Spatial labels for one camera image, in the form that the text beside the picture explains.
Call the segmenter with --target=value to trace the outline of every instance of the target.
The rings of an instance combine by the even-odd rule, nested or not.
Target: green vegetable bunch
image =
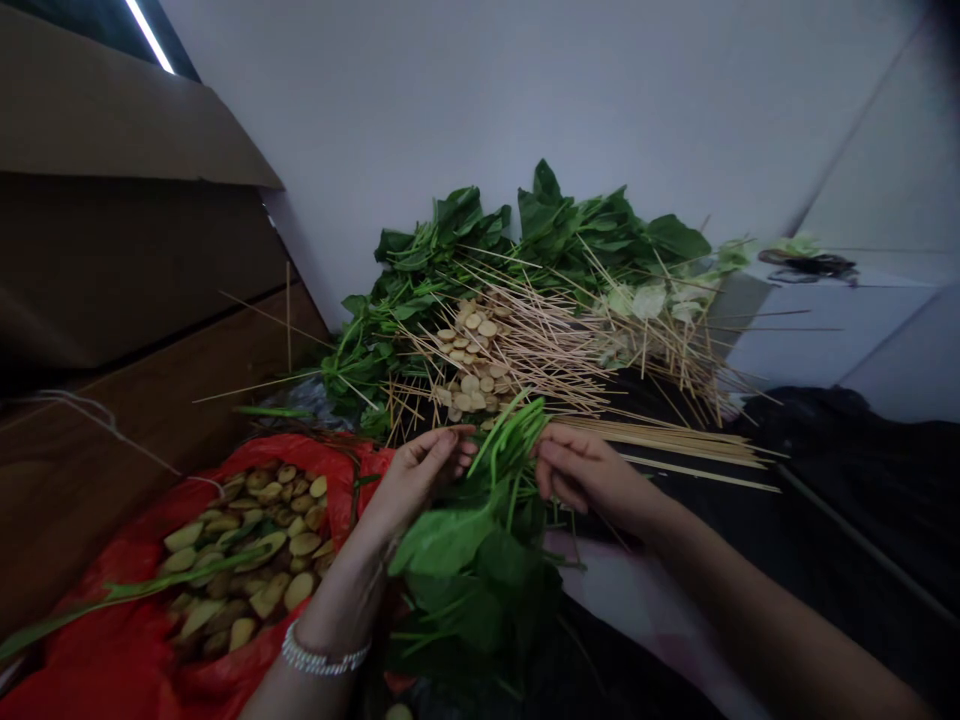
[[[409,380],[426,377],[428,370],[422,357],[397,354],[392,338],[401,325],[415,334],[436,330],[440,303],[474,297],[482,289],[478,274],[529,281],[544,294],[574,292],[586,308],[608,289],[591,264],[591,254],[618,282],[637,285],[649,273],[659,274],[661,261],[669,265],[710,253],[703,235],[674,215],[649,224],[638,218],[625,189],[575,203],[561,194],[556,176],[541,160],[533,191],[518,191],[519,243],[506,234],[510,206],[484,215],[476,187],[436,201],[433,219],[418,224],[412,234],[384,230],[374,257],[389,267],[368,295],[343,301],[353,320],[344,327],[336,351],[320,366],[334,412],[360,417],[366,435],[386,436],[388,376]]]
[[[494,679],[522,693],[539,632],[555,622],[560,576],[542,549],[545,507],[530,452],[549,420],[518,396],[464,481],[410,528],[390,565],[412,614],[393,634],[388,669],[466,689]]]

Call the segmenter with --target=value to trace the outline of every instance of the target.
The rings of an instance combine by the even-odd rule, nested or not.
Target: woman's left hand
[[[473,425],[437,428],[397,450],[354,531],[371,533],[389,544],[406,532],[429,504],[433,490],[470,467],[477,446],[469,441]]]

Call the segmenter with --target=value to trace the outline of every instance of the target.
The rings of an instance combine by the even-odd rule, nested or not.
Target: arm
[[[644,540],[707,617],[731,662],[778,717],[930,718],[906,684],[661,493],[599,437],[550,425],[541,495],[594,507]]]
[[[383,590],[394,543],[430,500],[439,482],[458,477],[477,447],[464,440],[473,427],[461,425],[421,435],[397,451],[337,555],[320,589],[296,626],[295,639],[308,652],[342,658],[366,647]],[[242,720],[338,720],[347,714],[356,673],[310,675],[278,658],[250,698]]]

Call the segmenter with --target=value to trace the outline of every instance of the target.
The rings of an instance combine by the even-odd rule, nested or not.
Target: string
[[[153,460],[155,463],[161,467],[169,470],[174,475],[184,480],[198,480],[200,482],[205,482],[209,485],[213,485],[217,492],[220,494],[220,497],[224,496],[223,487],[216,480],[211,480],[210,478],[200,477],[199,475],[184,475],[182,472],[177,470],[175,467],[166,462],[163,458],[155,455],[154,453],[147,450],[147,448],[142,445],[138,445],[133,440],[128,438],[117,427],[117,418],[116,416],[104,405],[98,403],[96,400],[91,400],[90,398],[80,397],[79,395],[74,395],[72,392],[67,390],[39,390],[37,395],[34,397],[28,398],[17,398],[15,402],[61,402],[64,405],[73,408],[81,415],[89,418],[97,425],[102,427],[104,430],[107,430],[111,435],[113,435],[120,442],[126,443],[132,447],[137,452],[146,455],[148,458]],[[101,415],[94,414],[91,409],[97,410]]]

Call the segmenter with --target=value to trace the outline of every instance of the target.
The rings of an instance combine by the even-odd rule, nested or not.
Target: woman's right hand
[[[640,535],[667,501],[599,436],[550,423],[534,450],[540,497],[556,495],[581,513],[593,507],[613,524]]]

